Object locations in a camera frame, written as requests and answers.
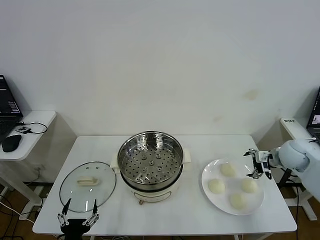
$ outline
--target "laptop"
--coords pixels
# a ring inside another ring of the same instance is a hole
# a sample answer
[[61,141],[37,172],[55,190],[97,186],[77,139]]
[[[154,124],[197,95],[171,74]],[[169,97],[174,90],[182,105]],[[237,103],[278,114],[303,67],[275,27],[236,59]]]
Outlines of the laptop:
[[6,79],[0,75],[0,143],[23,117]]
[[312,135],[312,137],[315,137],[320,143],[320,88],[317,93],[306,129]]

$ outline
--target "metal rim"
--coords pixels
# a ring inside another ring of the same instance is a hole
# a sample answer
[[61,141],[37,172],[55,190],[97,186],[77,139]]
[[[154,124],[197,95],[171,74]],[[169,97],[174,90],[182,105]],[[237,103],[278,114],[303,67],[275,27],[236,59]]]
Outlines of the metal rim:
[[[67,179],[67,177],[68,177],[74,170],[76,170],[77,168],[80,168],[80,167],[83,166],[83,165],[92,164],[92,163],[101,163],[101,164],[108,165],[109,168],[113,171],[113,173],[114,173],[114,179],[115,179],[114,187],[113,187],[110,195],[106,198],[106,200],[105,200],[104,202],[102,202],[101,204],[99,204],[97,207],[100,207],[102,204],[104,204],[104,203],[111,197],[111,195],[114,193],[114,190],[115,190],[116,184],[117,184],[117,176],[116,176],[116,173],[115,173],[114,169],[111,168],[109,164],[107,164],[107,163],[105,163],[105,162],[103,162],[103,161],[88,161],[88,162],[83,163],[83,164],[77,166],[76,168],[74,168],[74,169],[73,169],[71,172],[69,172],[68,175],[65,176],[65,178],[63,179],[63,182],[61,183],[60,188],[59,188],[59,198],[60,198],[60,202],[62,203],[63,206],[64,206],[64,203],[63,203],[63,201],[62,201],[62,199],[61,199],[61,188],[62,188],[65,180]],[[71,210],[71,209],[69,209],[69,210],[70,210],[71,212],[74,212],[74,213],[87,213],[87,212],[90,211],[90,210],[88,210],[88,211],[74,211],[74,210]]]
[[[117,161],[119,163],[119,156],[121,154],[121,151],[124,149],[124,147],[130,143],[132,140],[136,139],[137,137],[141,136],[141,135],[148,135],[148,134],[159,134],[159,135],[164,135],[166,136],[167,138],[170,138],[171,140],[174,141],[175,144],[178,145],[178,147],[181,149],[181,153],[179,154],[179,158],[180,158],[180,164],[178,165],[178,169],[182,166],[182,162],[183,162],[183,158],[184,158],[184,152],[183,152],[183,148],[181,146],[181,144],[179,143],[179,141],[174,138],[173,136],[169,135],[168,133],[165,133],[165,132],[161,132],[161,131],[144,131],[144,132],[140,132],[138,134],[135,134],[133,136],[131,136],[129,139],[127,139],[122,145],[121,147],[119,148],[118,150],[118,153],[117,153]],[[163,179],[163,180],[158,180],[156,183],[149,183],[149,184],[145,184],[143,182],[139,182],[139,181],[134,181],[133,179],[130,179],[130,177],[127,176],[127,174],[122,171],[122,166],[119,165],[119,168],[120,168],[120,172],[125,176],[127,177],[129,180],[131,180],[132,182],[136,183],[136,184],[139,184],[139,185],[142,185],[142,186],[146,186],[146,185],[156,185],[156,184],[161,184],[161,183],[164,183],[167,179]]]

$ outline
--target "cable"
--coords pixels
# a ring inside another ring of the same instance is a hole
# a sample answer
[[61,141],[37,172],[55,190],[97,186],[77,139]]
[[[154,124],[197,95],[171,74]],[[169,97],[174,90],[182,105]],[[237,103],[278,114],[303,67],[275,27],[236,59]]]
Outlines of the cable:
[[[288,181],[293,182],[294,184],[297,184],[295,181],[288,179]],[[295,186],[296,189],[296,213],[295,213],[295,223],[296,223],[296,231],[295,231],[295,239],[298,240],[298,211],[299,211],[299,188]]]
[[[7,205],[5,205],[4,203],[2,203],[2,202],[0,201],[0,204],[1,204],[1,205],[3,205],[3,206],[5,206],[7,209],[10,209],[11,211],[15,212],[15,213],[16,213],[15,216],[20,216],[20,217],[24,218],[25,220],[27,220],[27,221],[35,224],[34,221],[32,221],[32,220],[26,218],[25,216],[23,216],[23,214],[32,213],[32,212],[34,212],[34,211],[25,212],[25,213],[21,214],[21,213],[17,212],[16,210],[12,209],[12,207],[13,207],[12,204],[11,204],[4,196],[2,196],[2,195],[0,195],[0,196],[1,196],[3,199],[5,199],[5,200],[10,204],[10,207],[8,207]],[[42,207],[42,205],[44,204],[44,200],[41,198],[41,201],[42,201],[42,202],[41,202],[41,207]],[[9,223],[9,225],[8,225],[8,227],[7,227],[7,230],[5,231],[4,236],[0,237],[0,240],[3,240],[4,238],[11,238],[11,239],[13,239],[13,238],[20,238],[21,240],[24,240],[24,238],[23,238],[22,236],[6,236],[7,231],[8,231],[8,228],[9,228],[9,226],[11,225],[11,221],[12,221],[13,216],[14,216],[14,215],[12,214],[12,215],[11,215],[10,223]]]
[[20,238],[21,240],[24,240],[24,238],[22,236],[2,236],[2,237],[0,237],[0,240],[3,240],[5,238],[11,238],[11,239]]
[[[4,198],[8,203],[9,203],[9,201],[3,196],[3,195],[1,195],[0,194],[0,197],[2,197],[2,198]],[[43,204],[44,204],[44,199],[43,198],[41,198],[41,206],[39,206],[40,208],[43,206]],[[34,211],[28,211],[28,212],[24,212],[24,213],[20,213],[20,214],[9,214],[9,213],[6,213],[6,212],[4,212],[4,211],[1,211],[0,210],[0,213],[3,213],[3,214],[5,214],[5,215],[9,215],[9,216],[11,216],[11,215],[13,215],[13,216],[20,216],[20,215],[24,215],[24,214],[31,214],[31,213],[35,213],[35,212],[38,212],[38,210],[34,210]]]
[[30,123],[25,123],[24,121],[22,121],[22,122],[16,123],[15,125],[16,125],[16,126],[24,126],[24,125],[32,125],[32,124],[42,125],[42,126],[45,127],[45,130],[42,131],[42,132],[34,132],[34,131],[31,131],[31,129],[30,129],[29,131],[25,132],[25,134],[27,134],[27,133],[31,133],[31,134],[44,134],[46,131],[48,131],[48,127],[47,127],[46,125],[44,125],[44,124],[41,123],[41,122],[37,122],[37,121],[35,121],[35,122],[30,122]]
[[14,229],[13,229],[13,231],[12,231],[12,237],[11,237],[11,239],[13,239],[14,236],[15,236],[15,232],[16,232],[16,228],[17,228],[17,226],[18,226],[18,222],[19,222],[19,217],[18,217],[18,219],[17,219],[16,222],[15,222]]
[[290,177],[294,177],[294,178],[297,178],[298,176],[297,175],[293,175],[293,174],[290,174]]
[[60,234],[60,235],[58,235],[57,237],[56,237],[56,239],[60,239],[61,240],[61,237],[64,237],[65,236],[65,234]]
[[[4,196],[2,196],[2,198],[9,203],[10,207],[12,207],[11,202],[10,202],[7,198],[5,198]],[[7,232],[8,232],[8,229],[9,229],[9,227],[10,227],[10,225],[11,225],[12,219],[14,218],[14,215],[13,215],[12,213],[11,213],[11,214],[8,214],[8,215],[11,215],[11,218],[10,218],[10,222],[9,222],[8,226],[7,226],[6,229],[5,229],[5,232],[4,232],[3,236],[6,236],[6,234],[7,234]]]
[[37,181],[40,178],[40,168],[38,168],[37,170],[38,170],[38,176],[36,177],[36,179],[34,179],[34,180],[32,180],[32,181],[30,181],[28,183],[25,183],[25,185],[28,186],[28,185],[34,183],[35,181]]
[[3,206],[5,206],[7,209],[10,209],[10,210],[14,211],[16,214],[18,214],[19,216],[23,217],[25,220],[28,220],[29,222],[35,224],[34,221],[31,221],[30,219],[26,218],[25,216],[23,216],[22,214],[20,214],[20,213],[17,212],[16,210],[14,210],[14,209],[12,209],[11,207],[8,207],[8,206],[5,205],[4,203],[2,203],[1,201],[0,201],[0,204],[3,205]]

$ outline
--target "black cable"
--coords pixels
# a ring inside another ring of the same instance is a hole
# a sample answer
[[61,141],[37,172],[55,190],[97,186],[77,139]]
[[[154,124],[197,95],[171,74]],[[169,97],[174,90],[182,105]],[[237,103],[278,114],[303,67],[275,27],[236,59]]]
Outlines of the black cable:
[[2,237],[0,237],[0,240],[3,240],[5,238],[11,238],[11,239],[20,238],[21,240],[24,240],[23,236],[2,236]]
[[60,239],[61,240],[61,237],[64,237],[65,234],[60,234],[59,236],[56,237],[56,239]]
[[35,122],[30,122],[30,123],[25,123],[24,121],[22,121],[22,122],[18,122],[18,123],[16,123],[15,125],[16,126],[24,126],[24,125],[32,125],[32,124],[39,124],[39,125],[42,125],[42,126],[44,126],[45,127],[45,130],[44,131],[42,131],[42,132],[34,132],[34,131],[31,131],[31,129],[28,131],[28,132],[25,132],[25,133],[31,133],[31,134],[44,134],[46,131],[48,131],[48,127],[46,126],[46,125],[44,125],[43,123],[41,123],[41,122],[37,122],[37,121],[35,121]]
[[[39,206],[40,208],[42,207],[42,205],[44,204],[44,199],[43,198],[41,198],[41,206]],[[24,214],[31,214],[31,213],[35,213],[35,212],[37,212],[38,210],[34,210],[34,211],[28,211],[28,212],[24,212],[24,213],[20,213],[20,215],[24,215]],[[4,211],[1,211],[1,209],[0,209],[0,213],[2,213],[2,214],[5,214],[5,215],[9,215],[9,216],[20,216],[19,214],[16,214],[16,213],[12,213],[12,214],[9,214],[9,213],[6,213],[6,212],[4,212]]]
[[[293,182],[294,184],[296,184],[295,181],[291,180],[291,179],[288,179],[288,181],[290,182]],[[295,213],[295,223],[296,223],[296,231],[295,231],[295,239],[298,240],[298,229],[299,229],[299,226],[298,226],[298,211],[299,211],[299,189],[297,186],[295,186],[295,189],[296,189],[296,213]]]
[[17,217],[18,219],[16,220],[15,222],[15,225],[14,225],[14,229],[12,231],[12,235],[11,235],[11,239],[14,239],[14,236],[15,236],[15,232],[16,232],[16,228],[18,226],[18,222],[19,222],[19,217]]
[[293,175],[293,174],[290,174],[290,177],[294,177],[294,178],[296,178],[296,177],[298,177],[297,175]]
[[[4,196],[2,196],[2,195],[1,195],[1,197],[8,202],[8,204],[10,205],[10,208],[13,208],[11,202],[10,202],[6,197],[4,197]],[[8,215],[11,215],[10,222],[9,222],[8,226],[6,227],[6,229],[5,229],[5,232],[4,232],[3,236],[0,237],[0,240],[1,240],[4,236],[6,236],[6,234],[7,234],[7,232],[8,232],[8,229],[9,229],[9,227],[10,227],[10,225],[11,225],[12,219],[14,218],[13,212],[12,212],[11,214],[8,214]]]
[[25,183],[25,185],[28,186],[28,185],[32,184],[33,182],[37,181],[37,180],[40,178],[40,168],[38,168],[37,170],[38,170],[38,176],[36,177],[36,179],[34,179],[34,180],[30,181],[30,182]]

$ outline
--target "white side table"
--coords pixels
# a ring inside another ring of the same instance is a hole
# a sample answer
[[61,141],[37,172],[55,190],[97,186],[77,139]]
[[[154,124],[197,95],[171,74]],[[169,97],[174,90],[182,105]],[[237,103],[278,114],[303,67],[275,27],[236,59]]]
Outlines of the white side table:
[[[24,117],[21,121],[25,123],[39,122],[47,127],[56,117],[55,111],[30,111],[24,112]],[[32,131],[42,132],[45,130],[45,127],[39,124],[32,125]],[[19,134],[19,132],[13,130],[9,136]],[[6,165],[5,161],[21,161],[24,160],[31,150],[34,148],[36,143],[39,141],[43,134],[22,134],[22,140],[18,148],[12,152],[4,152],[0,148],[0,175],[1,178],[9,184],[9,187],[16,189],[22,195],[29,199],[29,202],[26,204],[22,213],[30,212],[33,206],[40,206],[42,204],[42,199],[39,197],[43,186],[37,186],[34,191],[32,191],[28,186],[26,186],[19,175],[15,173],[15,170]]]
[[[283,117],[280,120],[281,124],[288,132],[288,134],[292,137],[292,139],[309,139],[312,138],[310,133],[304,126],[307,126],[308,118],[306,117]],[[297,194],[297,190],[295,187],[292,188],[295,194]],[[316,221],[318,218],[313,211],[312,207],[310,206],[308,199],[312,197],[312,195],[307,191],[302,191],[298,187],[299,191],[299,206],[301,206],[309,218],[310,221]],[[298,198],[287,198],[285,199],[286,204],[288,207],[295,207],[298,203]]]

